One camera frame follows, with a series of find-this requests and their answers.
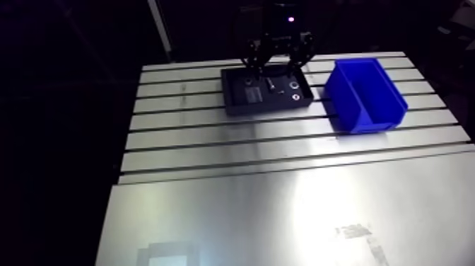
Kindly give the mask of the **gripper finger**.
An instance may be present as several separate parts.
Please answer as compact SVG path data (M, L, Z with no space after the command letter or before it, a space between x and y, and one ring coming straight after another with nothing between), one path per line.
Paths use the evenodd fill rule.
M315 37L312 33L298 33L291 36L288 50L289 62L287 72L301 69L315 55Z
M242 63L254 72L266 72L266 64L274 55L274 44L269 35L259 40L248 40Z

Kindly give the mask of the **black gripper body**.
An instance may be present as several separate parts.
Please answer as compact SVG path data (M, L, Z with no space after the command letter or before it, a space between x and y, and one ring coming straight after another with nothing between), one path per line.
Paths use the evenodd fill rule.
M266 0L262 9L262 47L297 47L312 44L304 31L303 1Z

